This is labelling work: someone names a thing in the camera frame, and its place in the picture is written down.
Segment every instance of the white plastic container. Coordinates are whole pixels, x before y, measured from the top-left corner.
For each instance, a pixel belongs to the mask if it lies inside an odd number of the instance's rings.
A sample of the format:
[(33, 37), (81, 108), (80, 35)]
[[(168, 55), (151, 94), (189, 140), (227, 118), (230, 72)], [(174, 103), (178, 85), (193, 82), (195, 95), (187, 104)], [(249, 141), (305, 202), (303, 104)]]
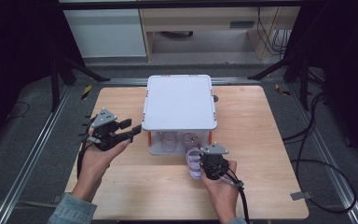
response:
[(152, 155), (185, 155), (182, 136), (194, 133), (205, 147), (217, 126), (211, 78), (152, 76), (147, 82), (142, 128)]

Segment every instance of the box lid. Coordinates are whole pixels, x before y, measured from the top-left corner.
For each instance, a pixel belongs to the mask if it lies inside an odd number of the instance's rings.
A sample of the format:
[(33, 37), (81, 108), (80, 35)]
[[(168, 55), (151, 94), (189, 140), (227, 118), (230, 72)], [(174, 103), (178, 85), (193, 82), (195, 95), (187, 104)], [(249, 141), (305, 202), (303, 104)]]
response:
[(150, 132), (213, 130), (217, 126), (211, 78), (152, 76), (147, 82), (142, 127)]

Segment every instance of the human hand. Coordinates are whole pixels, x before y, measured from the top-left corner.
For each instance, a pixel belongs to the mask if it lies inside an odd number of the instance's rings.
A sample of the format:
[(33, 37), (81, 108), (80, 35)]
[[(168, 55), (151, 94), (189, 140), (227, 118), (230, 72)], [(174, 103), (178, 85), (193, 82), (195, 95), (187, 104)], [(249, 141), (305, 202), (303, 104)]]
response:
[[(237, 163), (235, 161), (228, 161), (228, 167), (235, 173)], [(225, 224), (235, 218), (237, 216), (238, 190), (222, 179), (209, 179), (203, 169), (201, 169), (201, 182), (208, 190), (213, 209), (220, 222)]]
[(91, 203), (110, 162), (124, 151), (129, 143), (130, 139), (106, 151), (101, 151), (94, 145), (86, 145), (88, 148), (84, 153), (80, 176), (72, 190), (72, 196)]

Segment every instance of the sleeve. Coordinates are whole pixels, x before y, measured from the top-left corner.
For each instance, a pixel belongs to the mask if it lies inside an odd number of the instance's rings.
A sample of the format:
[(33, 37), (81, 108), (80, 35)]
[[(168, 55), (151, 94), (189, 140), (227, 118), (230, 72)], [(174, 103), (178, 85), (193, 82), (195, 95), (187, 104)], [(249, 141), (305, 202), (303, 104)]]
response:
[(97, 205), (84, 202), (69, 193), (65, 193), (56, 210), (48, 220), (48, 224), (83, 224), (91, 223)]
[(227, 224), (246, 224), (246, 222), (243, 217), (236, 217), (231, 219)]

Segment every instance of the wire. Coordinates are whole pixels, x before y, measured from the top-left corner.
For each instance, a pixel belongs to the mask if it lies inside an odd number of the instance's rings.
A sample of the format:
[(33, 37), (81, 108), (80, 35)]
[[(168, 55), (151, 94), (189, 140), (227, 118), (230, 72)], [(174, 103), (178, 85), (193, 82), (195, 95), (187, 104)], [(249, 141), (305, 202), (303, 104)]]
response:
[(228, 178), (230, 178), (232, 180), (232, 182), (234, 183), (234, 187), (237, 188), (238, 192), (240, 193), (241, 199), (242, 199), (243, 214), (245, 217), (245, 222), (247, 224), (250, 224), (251, 222), (249, 219), (248, 203), (246, 202), (245, 192), (243, 191), (243, 187), (238, 187), (238, 184), (240, 184), (240, 183), (243, 184), (243, 182), (238, 179), (238, 177), (235, 175), (234, 171), (232, 171), (229, 167), (228, 167), (228, 170), (223, 170), (219, 166), (216, 166), (215, 164), (213, 164), (211, 161), (207, 161), (207, 162), (210, 163), (217, 170), (217, 172), (215, 172), (216, 174), (224, 173), (223, 175), (228, 176)]
[(17, 104), (24, 104), (24, 105), (27, 106), (27, 109), (25, 110), (25, 112), (23, 112), (20, 115), (17, 115), (17, 116), (14, 116), (14, 117), (8, 117), (7, 120), (20, 118), (20, 117), (24, 116), (28, 112), (28, 110), (30, 110), (30, 105), (28, 103), (25, 103), (23, 101), (18, 101), (15, 105), (17, 105)]
[[(322, 95), (324, 95), (323, 92), (319, 93), (318, 95), (315, 96), (315, 98), (313, 98), (312, 103), (311, 103), (311, 110), (312, 110), (312, 106), (313, 106), (314, 104), (316, 104), (314, 101), (315, 101), (315, 100), (318, 100), (318, 102), (319, 102), (319, 97), (321, 97)], [(282, 139), (283, 142), (285, 142), (285, 141), (287, 141), (287, 140), (290, 140), (290, 139), (293, 139), (293, 138), (297, 138), (297, 137), (299, 137), (300, 135), (302, 135), (302, 134), (308, 132), (308, 131), (310, 130), (310, 127), (313, 125), (313, 123), (314, 123), (314, 121), (315, 121), (315, 117), (314, 117), (313, 115), (314, 115), (314, 111), (313, 111), (313, 112), (311, 111), (310, 123), (309, 123), (309, 125), (307, 126), (307, 128), (305, 128), (303, 131), (301, 131), (301, 132), (299, 132), (299, 133), (296, 133), (296, 134), (294, 134), (294, 135), (292, 135), (292, 136), (284, 137), (284, 138)]]
[[(260, 26), (262, 28), (262, 31), (264, 32), (264, 35), (267, 37), (267, 40), (264, 40), (264, 38), (261, 36), (260, 30), (259, 30)], [(263, 42), (264, 46), (266, 47), (268, 53), (271, 55), (279, 55), (281, 58), (282, 55), (286, 51), (286, 45), (288, 42), (288, 31), (286, 31), (286, 30), (283, 31), (282, 43), (280, 45), (276, 44), (276, 40), (279, 39), (278, 36), (279, 36), (280, 31), (279, 30), (275, 31), (275, 34), (274, 34), (274, 37), (272, 40), (272, 44), (271, 44), (269, 42), (269, 35), (267, 34), (266, 28), (264, 27), (263, 22), (261, 21), (261, 18), (260, 18), (260, 7), (257, 8), (257, 29), (256, 30), (257, 30), (258, 36), (260, 37), (261, 41)]]
[(314, 162), (314, 163), (320, 163), (320, 164), (323, 164), (323, 165), (326, 165), (330, 168), (332, 168), (333, 170), (335, 170), (336, 172), (338, 172), (340, 175), (342, 175), (345, 180), (347, 181), (348, 185), (350, 186), (351, 188), (351, 191), (353, 193), (353, 202), (351, 203), (351, 205), (348, 207), (348, 208), (345, 208), (343, 210), (333, 210), (333, 209), (329, 209), (329, 208), (326, 208), (326, 207), (323, 207), (321, 206), (320, 204), (316, 203), (314, 200), (312, 199), (308, 199), (311, 203), (313, 203), (314, 205), (316, 205), (317, 207), (323, 209), (324, 211), (326, 212), (329, 212), (329, 213), (333, 213), (333, 214), (342, 214), (342, 213), (347, 213), (349, 212), (355, 205), (356, 205), (356, 202), (357, 202), (357, 195), (356, 195), (356, 191), (355, 191), (355, 188), (353, 187), (352, 183), (350, 182), (350, 180), (347, 178), (347, 176), (345, 174), (343, 174), (340, 170), (338, 170), (337, 167), (331, 165), (331, 164), (328, 164), (326, 162), (323, 162), (323, 161), (316, 161), (316, 160), (305, 160), (305, 159), (301, 159), (301, 154), (302, 154), (302, 151), (304, 149), (304, 144), (305, 144), (305, 141), (307, 139), (307, 137), (309, 136), (309, 132), (310, 132), (310, 127), (313, 125), (313, 128), (312, 130), (315, 128), (315, 111), (316, 111), (316, 105), (321, 101), (321, 97), (324, 96), (324, 93), (321, 92), (319, 93), (318, 95), (316, 95), (313, 99), (312, 99), (312, 102), (311, 102), (311, 116), (310, 116), (310, 124), (309, 126), (302, 132), (304, 134), (304, 138), (301, 139), (301, 146), (300, 146), (300, 150), (298, 152), (298, 155), (297, 155), (297, 159), (296, 160), (291, 160), (291, 162), (295, 162), (296, 163), (296, 179), (298, 181), (298, 185), (300, 186), (300, 189), (301, 191), (304, 191), (301, 184), (300, 184), (300, 181), (299, 181), (299, 164), (301, 162)]
[(88, 139), (88, 135), (89, 135), (89, 129), (91, 127), (91, 124), (92, 122), (94, 122), (94, 120), (96, 119), (97, 117), (94, 117), (92, 119), (89, 120), (89, 123), (87, 124), (87, 128), (86, 128), (86, 131), (85, 131), (85, 136), (83, 141), (82, 141), (82, 148), (80, 149), (78, 155), (77, 155), (77, 169), (76, 169), (76, 176), (77, 176), (77, 179), (79, 178), (80, 176), (80, 171), (81, 171), (81, 166), (82, 166), (82, 163), (83, 163), (83, 157), (84, 157), (84, 153), (86, 152), (86, 149), (89, 148), (90, 146), (94, 145), (94, 143), (91, 143), (89, 144), (87, 147), (86, 147), (86, 143), (87, 143), (87, 139)]
[(302, 159), (302, 160), (299, 160), (299, 161), (298, 161), (298, 160), (291, 160), (290, 162), (300, 162), (300, 161), (301, 161), (301, 162), (319, 163), (319, 164), (322, 164), (322, 165), (325, 165), (325, 166), (330, 167), (331, 169), (333, 169), (334, 171), (336, 171), (337, 173), (339, 173), (342, 177), (344, 177), (344, 179), (347, 181), (347, 183), (348, 183), (348, 185), (349, 185), (349, 187), (350, 187), (350, 189), (351, 189), (351, 191), (352, 191), (352, 194), (353, 194), (353, 201), (352, 201), (351, 205), (350, 205), (349, 207), (343, 209), (343, 210), (333, 210), (333, 209), (329, 209), (329, 208), (323, 207), (323, 206), (321, 206), (320, 204), (316, 203), (316, 202), (315, 202), (314, 200), (312, 200), (312, 199), (308, 199), (308, 201), (310, 201), (311, 203), (315, 204), (317, 207), (319, 207), (319, 208), (321, 208), (321, 209), (323, 209), (324, 211), (329, 212), (329, 213), (342, 214), (342, 213), (347, 213), (347, 212), (349, 212), (349, 211), (352, 210), (352, 208), (353, 208), (353, 207), (356, 205), (356, 203), (357, 203), (357, 193), (356, 193), (356, 190), (355, 190), (353, 184), (351, 183), (351, 181), (348, 179), (348, 177), (347, 177), (344, 173), (342, 173), (340, 170), (338, 170), (337, 167), (335, 167), (335, 166), (333, 166), (333, 165), (331, 165), (331, 164), (329, 164), (329, 163), (323, 162), (323, 161), (305, 160), (305, 159)]
[(316, 110), (316, 105), (319, 103), (319, 98), (322, 97), (324, 95), (324, 92), (321, 92), (319, 94), (317, 94), (313, 99), (312, 102), (310, 104), (310, 124), (308, 125), (308, 127), (305, 129), (304, 132), (304, 138), (301, 142), (301, 146), (300, 146), (300, 150), (298, 151), (298, 156), (297, 156), (297, 163), (296, 163), (296, 178), (298, 179), (298, 169), (299, 169), (299, 161), (301, 158), (301, 154), (302, 151), (304, 149), (304, 144), (305, 144), (305, 140), (307, 138), (308, 132), (310, 131), (310, 127), (313, 125), (313, 123), (315, 122), (315, 110)]
[[(310, 130), (310, 132), (308, 132), (307, 136), (305, 137), (306, 139), (313, 133), (313, 130), (315, 130), (315, 127), (316, 125), (313, 125), (312, 126), (312, 130)], [(293, 141), (293, 142), (287, 142), (287, 143), (283, 143), (284, 145), (290, 145), (290, 144), (294, 144), (294, 143), (297, 143), (297, 142), (301, 142), (303, 139), (299, 139), (299, 140), (296, 140), (296, 141)]]

